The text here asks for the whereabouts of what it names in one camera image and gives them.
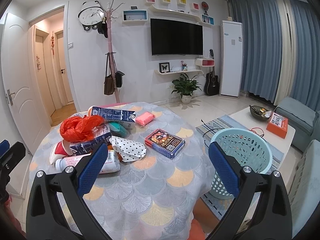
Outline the red white paper cup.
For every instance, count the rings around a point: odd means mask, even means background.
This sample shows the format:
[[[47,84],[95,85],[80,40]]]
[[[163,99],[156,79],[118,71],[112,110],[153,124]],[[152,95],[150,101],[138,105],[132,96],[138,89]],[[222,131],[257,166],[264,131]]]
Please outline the red white paper cup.
[[[62,140],[53,146],[49,156],[49,163],[50,165],[53,165],[58,159],[69,157],[71,155],[73,155],[73,153],[70,149],[70,143],[66,140]]]

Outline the teal round object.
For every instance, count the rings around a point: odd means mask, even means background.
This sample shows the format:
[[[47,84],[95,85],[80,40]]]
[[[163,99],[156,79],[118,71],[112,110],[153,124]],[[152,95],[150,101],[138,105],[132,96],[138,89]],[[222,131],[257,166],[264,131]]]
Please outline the teal round object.
[[[116,122],[109,122],[108,126],[110,128],[110,132],[112,135],[127,138],[129,136],[129,132],[125,129],[121,124]]]

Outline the blue milk carton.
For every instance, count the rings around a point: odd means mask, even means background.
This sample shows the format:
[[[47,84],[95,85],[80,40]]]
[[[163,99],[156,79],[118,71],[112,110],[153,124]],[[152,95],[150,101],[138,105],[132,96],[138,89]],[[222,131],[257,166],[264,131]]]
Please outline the blue milk carton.
[[[92,106],[88,109],[88,115],[98,115],[105,122],[116,122],[127,129],[131,129],[136,124],[136,112],[130,110]]]
[[[93,130],[93,135],[94,138],[92,140],[70,143],[69,148],[71,149],[71,152],[75,155],[88,154],[92,152],[101,142],[105,143],[106,145],[111,144],[110,139],[112,134],[108,124],[103,124],[99,127],[96,127]]]

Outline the pink plastic packet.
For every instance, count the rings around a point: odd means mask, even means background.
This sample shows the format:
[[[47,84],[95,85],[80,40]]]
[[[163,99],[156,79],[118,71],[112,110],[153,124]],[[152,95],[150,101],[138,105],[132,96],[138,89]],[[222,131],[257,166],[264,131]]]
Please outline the pink plastic packet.
[[[145,126],[148,123],[152,122],[155,116],[150,112],[144,112],[143,114],[136,117],[136,123],[140,126]]]

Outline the white plastic bottle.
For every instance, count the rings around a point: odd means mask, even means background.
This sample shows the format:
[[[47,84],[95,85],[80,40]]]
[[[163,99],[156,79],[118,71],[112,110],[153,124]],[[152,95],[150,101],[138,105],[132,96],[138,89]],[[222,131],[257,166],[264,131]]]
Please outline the white plastic bottle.
[[[55,162],[55,168],[58,172],[62,172],[67,166],[76,166],[81,158],[89,156],[89,154],[75,155],[58,159]],[[120,160],[118,154],[114,150],[108,150],[107,159],[99,174],[108,174],[120,171]]]

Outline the patterned blue rug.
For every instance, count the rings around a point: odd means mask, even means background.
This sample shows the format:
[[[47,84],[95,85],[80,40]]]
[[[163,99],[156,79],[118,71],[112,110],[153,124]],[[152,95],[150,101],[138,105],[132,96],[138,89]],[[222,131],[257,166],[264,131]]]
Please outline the patterned blue rug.
[[[237,121],[233,120],[231,117],[224,115],[206,124],[202,124],[201,126],[197,127],[196,130],[202,135],[204,139],[204,144],[206,148],[208,148],[213,135],[216,132],[225,128],[246,129],[244,126],[242,126]],[[266,173],[269,174],[272,171],[278,169],[281,161],[283,160],[284,154],[280,152],[277,148],[272,146],[269,142],[267,142],[267,144],[269,145],[272,152],[272,166],[270,170]],[[228,199],[216,198],[210,194],[210,191],[204,194],[201,198],[219,220],[223,218],[233,200],[233,197]]]

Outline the dark fruit bowl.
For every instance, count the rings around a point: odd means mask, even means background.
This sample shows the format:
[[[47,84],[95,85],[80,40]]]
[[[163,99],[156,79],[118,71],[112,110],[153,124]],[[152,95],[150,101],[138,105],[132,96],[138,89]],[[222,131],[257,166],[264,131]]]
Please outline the dark fruit bowl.
[[[272,114],[271,110],[265,109],[258,105],[249,105],[251,115],[259,121],[267,121]]]

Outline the black acoustic guitar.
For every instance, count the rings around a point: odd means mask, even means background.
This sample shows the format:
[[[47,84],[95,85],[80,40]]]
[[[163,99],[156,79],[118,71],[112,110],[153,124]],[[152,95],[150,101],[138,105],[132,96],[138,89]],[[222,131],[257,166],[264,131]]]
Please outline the black acoustic guitar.
[[[209,50],[210,59],[214,59],[213,49]],[[215,66],[209,67],[210,71],[206,74],[206,83],[204,85],[204,92],[207,96],[214,96],[219,94],[219,77],[215,74]]]

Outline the teal sofa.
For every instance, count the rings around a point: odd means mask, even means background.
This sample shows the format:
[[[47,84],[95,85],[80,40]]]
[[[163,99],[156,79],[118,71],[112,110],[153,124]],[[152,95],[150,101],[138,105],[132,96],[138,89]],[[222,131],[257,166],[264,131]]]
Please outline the teal sofa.
[[[293,239],[319,239],[319,111],[285,97],[275,112],[296,132],[292,145],[303,152],[289,192]]]

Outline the brown hanging bag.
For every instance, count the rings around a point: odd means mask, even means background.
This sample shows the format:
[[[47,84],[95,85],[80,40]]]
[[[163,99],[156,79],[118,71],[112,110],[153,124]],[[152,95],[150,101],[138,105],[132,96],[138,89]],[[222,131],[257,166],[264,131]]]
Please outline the brown hanging bag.
[[[104,79],[104,94],[105,95],[112,95],[114,93],[114,82],[111,72],[111,60],[110,54],[107,53],[107,60],[106,60],[106,69],[105,69],[105,79]]]

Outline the blue curtains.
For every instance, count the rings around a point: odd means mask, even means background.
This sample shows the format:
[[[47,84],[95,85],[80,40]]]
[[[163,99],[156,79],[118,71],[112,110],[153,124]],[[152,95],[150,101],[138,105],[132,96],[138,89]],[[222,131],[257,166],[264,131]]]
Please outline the blue curtains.
[[[289,0],[296,24],[297,63],[290,97],[319,110],[319,16],[310,4]],[[228,12],[242,23],[244,61],[241,90],[274,105],[282,56],[276,0],[228,0]]]

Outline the butterfly picture frame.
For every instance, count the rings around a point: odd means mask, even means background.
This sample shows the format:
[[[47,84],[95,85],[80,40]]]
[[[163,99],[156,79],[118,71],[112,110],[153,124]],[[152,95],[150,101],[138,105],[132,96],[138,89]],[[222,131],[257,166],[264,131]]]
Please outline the butterfly picture frame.
[[[160,73],[169,73],[170,72],[170,63],[169,62],[160,62],[159,63],[159,72]]]

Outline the black wall television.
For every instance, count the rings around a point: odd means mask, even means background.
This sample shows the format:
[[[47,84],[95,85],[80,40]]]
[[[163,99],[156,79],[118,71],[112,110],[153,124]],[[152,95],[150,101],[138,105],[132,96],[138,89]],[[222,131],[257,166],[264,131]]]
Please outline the black wall television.
[[[152,18],[152,55],[202,55],[203,27],[198,24]]]

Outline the panda wall clock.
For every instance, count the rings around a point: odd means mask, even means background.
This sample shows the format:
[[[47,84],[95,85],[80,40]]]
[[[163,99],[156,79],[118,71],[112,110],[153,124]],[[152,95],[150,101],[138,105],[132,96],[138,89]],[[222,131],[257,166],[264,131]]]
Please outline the panda wall clock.
[[[104,18],[104,10],[98,1],[87,1],[81,6],[78,13],[78,19],[84,29],[89,31],[90,29],[97,29],[98,24]]]

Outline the blue framed wall shelf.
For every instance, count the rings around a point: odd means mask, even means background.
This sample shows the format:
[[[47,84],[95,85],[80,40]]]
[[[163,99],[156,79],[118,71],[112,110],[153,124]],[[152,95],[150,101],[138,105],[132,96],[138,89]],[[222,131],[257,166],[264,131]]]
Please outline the blue framed wall shelf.
[[[148,20],[148,12],[146,10],[124,10],[124,22],[146,22]]]

